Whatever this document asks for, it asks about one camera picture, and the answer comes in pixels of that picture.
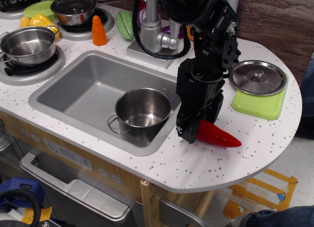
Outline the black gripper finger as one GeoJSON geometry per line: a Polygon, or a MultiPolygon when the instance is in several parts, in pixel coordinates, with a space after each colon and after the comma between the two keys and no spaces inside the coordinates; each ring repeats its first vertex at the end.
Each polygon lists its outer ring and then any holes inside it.
{"type": "Polygon", "coordinates": [[[215,123],[223,103],[223,94],[219,93],[206,111],[206,120],[215,123]]]}
{"type": "Polygon", "coordinates": [[[198,116],[184,117],[178,115],[176,119],[176,131],[178,136],[183,138],[189,144],[193,144],[196,141],[199,120],[198,116]]]}

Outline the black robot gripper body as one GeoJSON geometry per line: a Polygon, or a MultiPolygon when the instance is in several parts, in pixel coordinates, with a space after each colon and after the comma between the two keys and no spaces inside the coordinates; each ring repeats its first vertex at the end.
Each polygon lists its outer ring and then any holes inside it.
{"type": "Polygon", "coordinates": [[[178,68],[176,93],[181,99],[177,115],[206,119],[206,111],[214,98],[222,93],[224,72],[207,61],[186,59],[178,68]]]}

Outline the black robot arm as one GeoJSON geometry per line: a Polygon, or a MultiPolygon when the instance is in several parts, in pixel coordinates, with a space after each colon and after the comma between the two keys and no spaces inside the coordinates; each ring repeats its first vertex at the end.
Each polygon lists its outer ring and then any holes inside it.
{"type": "Polygon", "coordinates": [[[183,33],[194,32],[195,57],[178,67],[176,93],[181,99],[177,114],[178,136],[192,144],[200,121],[218,117],[225,73],[238,63],[237,15],[226,0],[157,0],[183,33]]]}

